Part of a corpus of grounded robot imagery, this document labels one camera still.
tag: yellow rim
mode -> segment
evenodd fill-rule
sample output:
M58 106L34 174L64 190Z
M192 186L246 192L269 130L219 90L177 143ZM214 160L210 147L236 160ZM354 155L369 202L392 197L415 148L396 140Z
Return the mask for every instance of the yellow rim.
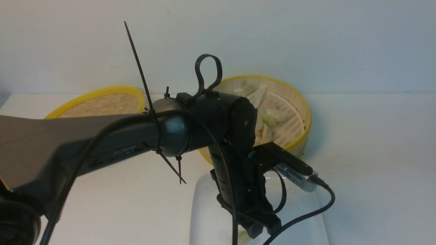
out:
M84 94L82 96L79 96L73 100L68 101L67 103L59 106L56 110L52 111L50 114L48 114L44 119L53 119L59 117L62 113L66 112L68 109L83 103L85 101L88 101L93 98L97 98L104 95L114 94L114 93L126 93L131 94L135 96L138 99L138 108L136 110L136 113L142 113L145 107L145 100L141 93L141 91L134 87L129 86L116 86L116 87L109 87L109 88L103 88L99 90L95 90L92 92L89 92L87 94Z
M307 117L307 123L306 123L306 129L303 131L303 133L291 144L287 145L284 147L285 150L291 152L293 151L300 143L301 141L307 137L307 134L310 131L310 127L312 126L312 112L310 111L310 107L309 104L307 103L306 99L301 95L300 92L298 92L295 88L293 88L291 85L286 84L283 81L280 81L278 79L275 78L270 78L270 77L266 77L266 76L259 76L259 75L241 75L241 76L234 76L234 77L229 77L226 79L223 79L222 82L227 82L230 80L234 80L234 79L239 79L239 78L262 78L262 79L268 79L271 81L275 81L278 82L280 84L282 84L283 86L288 87L289 89L291 89L294 93L296 93L300 99L303 101L304 105L307 107L307 111L308 111L308 117ZM212 163L212 159L202 150L200 150L200 154L209 162Z

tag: white wall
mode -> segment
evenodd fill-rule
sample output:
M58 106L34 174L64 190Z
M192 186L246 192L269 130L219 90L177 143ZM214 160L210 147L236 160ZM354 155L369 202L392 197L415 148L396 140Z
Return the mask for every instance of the white wall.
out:
M140 87L123 20L153 92L194 91L203 53L225 77L303 92L436 91L435 0L1 2L0 85L15 93Z

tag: black cable tie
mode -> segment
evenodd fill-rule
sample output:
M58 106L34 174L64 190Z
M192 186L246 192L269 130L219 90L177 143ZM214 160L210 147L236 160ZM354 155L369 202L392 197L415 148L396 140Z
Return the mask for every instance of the black cable tie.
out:
M179 175L182 176L182 164L181 164L182 156L181 155L177 155L176 156L176 160L179 163Z
M167 99L167 98L170 98L170 97L171 97L169 91L170 91L170 87L167 86L167 90L166 90L165 93L163 94L163 97L164 97L164 98Z
M181 181L183 181L183 183L185 183L186 184L186 181L182 178L182 176L177 172L177 170L173 167L173 165L170 163L170 161L162 154L162 153L160 153L159 154L163 159L164 159L164 161L168 164L168 166L170 166L170 168L173 170L173 172L175 172L176 173L176 175L181 179Z
M162 154L162 149L161 148L157 148L156 150L154 150L156 152L156 154L160 155Z

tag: black handle loop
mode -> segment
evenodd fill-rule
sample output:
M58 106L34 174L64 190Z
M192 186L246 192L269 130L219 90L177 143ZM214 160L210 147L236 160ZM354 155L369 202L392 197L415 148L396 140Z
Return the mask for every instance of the black handle loop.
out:
M221 65L221 61L218 59L218 57L216 57L214 55L211 55L211 54L202 54L202 55L200 55L200 57L198 57L197 61L195 62L195 74L197 75L197 79L198 79L198 91L193 96L194 98L197 98L200 95L202 95L203 91L204 91L204 79L203 79L203 76L201 75L201 72L200 72L200 64L207 57L212 57L215 60L215 63L217 65L217 78L216 78L215 82L212 83L208 87L207 91L208 92L212 92L212 90L216 86L218 86L221 83L221 80L222 80L222 65Z

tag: black cable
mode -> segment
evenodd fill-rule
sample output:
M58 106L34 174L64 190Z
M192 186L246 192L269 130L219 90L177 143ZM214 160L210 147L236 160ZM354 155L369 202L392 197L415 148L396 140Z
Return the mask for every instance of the black cable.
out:
M309 179L312 181L312 182L314 182L315 184L317 184L317 185L319 185L319 186L321 186L322 188L324 188L324 189L326 189L329 193L330 193L330 195L331 195L331 199L330 199L330 201L329 201L329 203L327 204L327 205L325 205L324 207L322 207L322 208L320 208L320 209L317 209L317 210L315 210L315 211L313 211L313 212L311 212L311 213L308 213L308 214L305 214L305 215L302 215L302 216L300 216L300 217L298 217L298 218L295 218L295 219L293 219L293 220L291 220L291 221L289 221L288 223L286 223L285 225L283 225L277 232L275 232L274 234L272 234L264 243L263 243L263 245L269 245L277 236L279 236L282 232L284 232L287 228L289 228L289 227L291 227L291 226L293 226L293 225L295 225L296 223L298 223L298 222L300 222L300 221L303 221L303 220L305 220L305 219L308 219L308 218L310 218L310 217L313 217L313 216L315 216L315 215L317 215L317 214L320 214L320 213L322 213L322 212L324 212L324 211L326 211L327 209L329 209L332 205L333 205L333 203L334 203L334 201L335 201L335 199L336 199L336 196L334 195L334 192L333 192L333 190L322 180L322 179L320 179L318 176L315 176L315 175L313 175L313 176L311 176L311 177L309 177Z
M170 115L177 115L180 114L181 111L165 111L160 112L156 115L156 117L162 117L162 116L170 116ZM128 126L136 125L144 123L148 120L152 119L152 116L150 114L147 115L136 115L136 116L130 116L126 118L122 118L120 120L117 120L106 127L104 127L86 146L84 149L81 157L79 158L77 166L73 169L71 174L68 176L67 180L65 181L65 184L59 194L59 198L56 200L53 211L51 212L50 219L48 220L47 226L44 230L44 234L42 235L40 245L47 245L51 234L53 233L53 230L55 228L56 222L59 219L59 216L61 214L62 208L64 206L64 203L67 199L67 196L71 190L71 187L74 184L74 181L76 180L77 175L79 174L79 171L82 169L83 164L85 163L86 158L88 155L92 152L92 150L101 142L101 140L106 137L108 134L123 129ZM182 177L175 171L177 176L182 179Z
M232 180L230 178L229 165L228 165L227 160L225 158L224 151L223 151L221 145L218 143L215 136L210 131L209 127L196 115L191 114L191 113L190 113L190 115L192 116L194 121L196 123L200 124L200 126L212 138L214 144L218 147L219 154L221 156L222 161L224 162L225 172L226 172L227 178L228 178L228 185L230 187L230 197L232 198L232 245L238 245L238 211L236 210L236 197L234 195L235 187L233 186Z

